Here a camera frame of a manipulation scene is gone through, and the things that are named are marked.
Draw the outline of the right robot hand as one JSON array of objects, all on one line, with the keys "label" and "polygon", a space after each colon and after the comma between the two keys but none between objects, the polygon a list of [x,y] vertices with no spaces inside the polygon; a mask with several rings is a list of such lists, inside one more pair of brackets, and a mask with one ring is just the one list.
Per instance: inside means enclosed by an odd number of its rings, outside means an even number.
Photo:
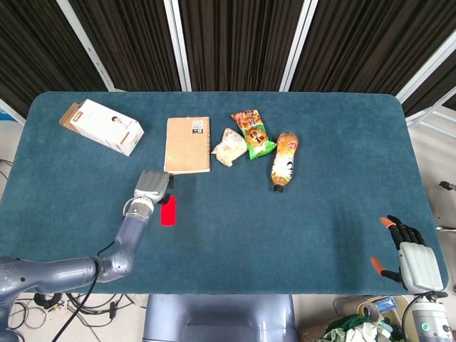
[{"label": "right robot hand", "polygon": [[399,270],[387,270],[378,258],[371,257],[374,270],[381,276],[401,283],[413,295],[444,290],[437,258],[428,247],[422,234],[415,228],[403,224],[397,217],[388,215],[380,223],[390,232],[398,253]]}]

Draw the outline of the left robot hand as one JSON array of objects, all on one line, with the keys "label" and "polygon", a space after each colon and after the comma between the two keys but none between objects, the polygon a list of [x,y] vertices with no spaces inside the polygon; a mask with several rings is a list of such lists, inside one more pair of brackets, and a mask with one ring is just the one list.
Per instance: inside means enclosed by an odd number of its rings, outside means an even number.
[{"label": "left robot hand", "polygon": [[134,197],[146,197],[153,204],[167,204],[174,187],[174,175],[164,171],[143,170],[134,190]]}]

